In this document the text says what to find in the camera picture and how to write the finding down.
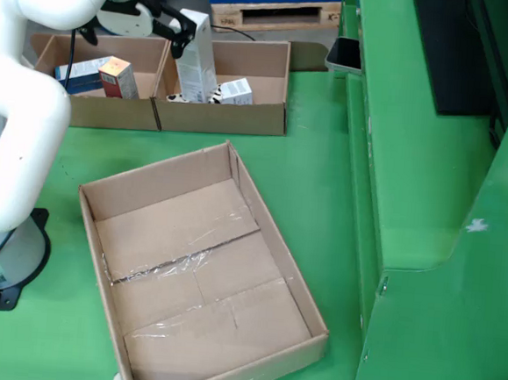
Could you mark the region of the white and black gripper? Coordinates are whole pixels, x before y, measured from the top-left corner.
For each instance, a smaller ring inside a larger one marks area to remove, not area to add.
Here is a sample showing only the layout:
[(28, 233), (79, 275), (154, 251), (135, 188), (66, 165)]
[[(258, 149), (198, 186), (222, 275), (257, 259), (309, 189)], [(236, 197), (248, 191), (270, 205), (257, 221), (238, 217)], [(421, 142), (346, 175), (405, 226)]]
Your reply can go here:
[[(166, 16), (177, 21), (180, 30), (159, 20)], [(172, 57), (179, 59), (186, 46), (195, 38), (197, 25), (163, 0), (106, 0), (96, 15), (106, 31), (126, 37), (159, 35), (171, 42)], [(97, 35), (93, 27), (78, 29), (84, 40), (96, 47)]]

